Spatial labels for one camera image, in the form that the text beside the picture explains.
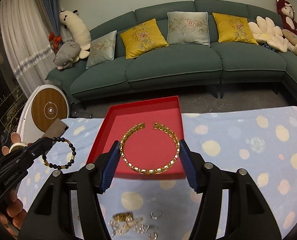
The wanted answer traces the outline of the person's left hand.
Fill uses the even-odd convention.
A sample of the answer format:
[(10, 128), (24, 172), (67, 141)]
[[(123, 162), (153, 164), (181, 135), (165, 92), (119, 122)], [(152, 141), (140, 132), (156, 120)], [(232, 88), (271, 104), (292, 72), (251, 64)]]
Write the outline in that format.
[(16, 236), (17, 231), (15, 228), (20, 230), (27, 212), (23, 208), (23, 203), (21, 200), (17, 198), (17, 194), (14, 190), (9, 192), (8, 207), (6, 208), (5, 212), (9, 217), (11, 217), (11, 220), (8, 220), (3, 213), (0, 213), (0, 222), (10, 234)]

